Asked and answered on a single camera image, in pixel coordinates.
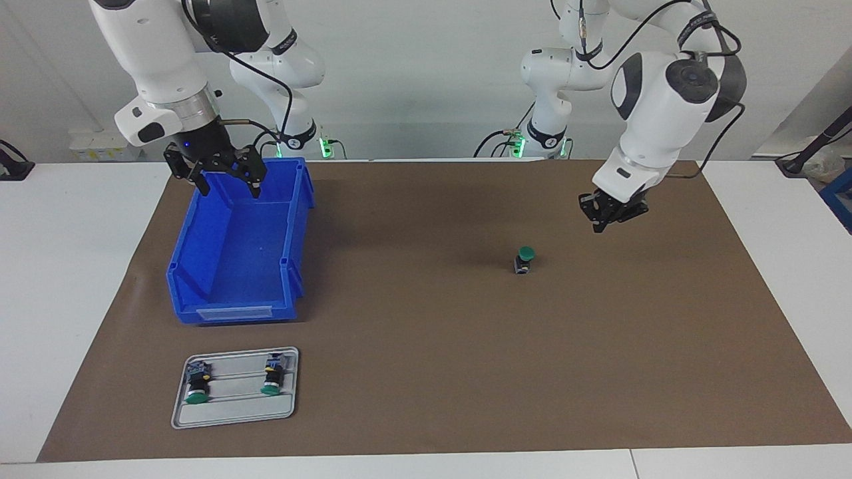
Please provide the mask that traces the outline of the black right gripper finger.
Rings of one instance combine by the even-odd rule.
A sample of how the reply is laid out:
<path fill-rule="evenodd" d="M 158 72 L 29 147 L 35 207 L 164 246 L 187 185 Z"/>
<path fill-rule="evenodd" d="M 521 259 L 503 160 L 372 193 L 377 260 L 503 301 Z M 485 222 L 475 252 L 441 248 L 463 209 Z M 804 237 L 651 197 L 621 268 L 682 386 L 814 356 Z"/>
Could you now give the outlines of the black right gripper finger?
<path fill-rule="evenodd" d="M 247 185 L 253 199 L 259 199 L 268 170 L 258 149 L 253 145 L 233 149 L 229 161 L 226 173 Z"/>
<path fill-rule="evenodd" d="M 162 157 L 176 179 L 192 183 L 200 195 L 210 193 L 210 185 L 198 164 L 189 160 L 178 148 L 165 148 Z"/>

